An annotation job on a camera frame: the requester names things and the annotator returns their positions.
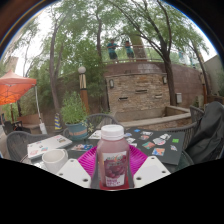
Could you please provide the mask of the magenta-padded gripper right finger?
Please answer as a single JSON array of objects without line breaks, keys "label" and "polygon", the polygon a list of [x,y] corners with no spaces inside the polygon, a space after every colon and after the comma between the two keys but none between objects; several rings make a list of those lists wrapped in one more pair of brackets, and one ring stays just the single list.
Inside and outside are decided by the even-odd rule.
[{"label": "magenta-padded gripper right finger", "polygon": [[156,156],[147,156],[132,145],[130,145],[130,171],[135,188],[170,175],[168,169]]}]

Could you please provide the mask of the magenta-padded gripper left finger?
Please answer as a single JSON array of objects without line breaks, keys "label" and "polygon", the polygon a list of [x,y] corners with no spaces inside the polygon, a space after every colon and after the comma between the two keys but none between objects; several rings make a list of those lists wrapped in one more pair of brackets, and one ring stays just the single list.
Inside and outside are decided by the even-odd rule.
[{"label": "magenta-padded gripper left finger", "polygon": [[78,159],[69,159],[56,175],[78,186],[98,189],[96,147],[86,151]]}]

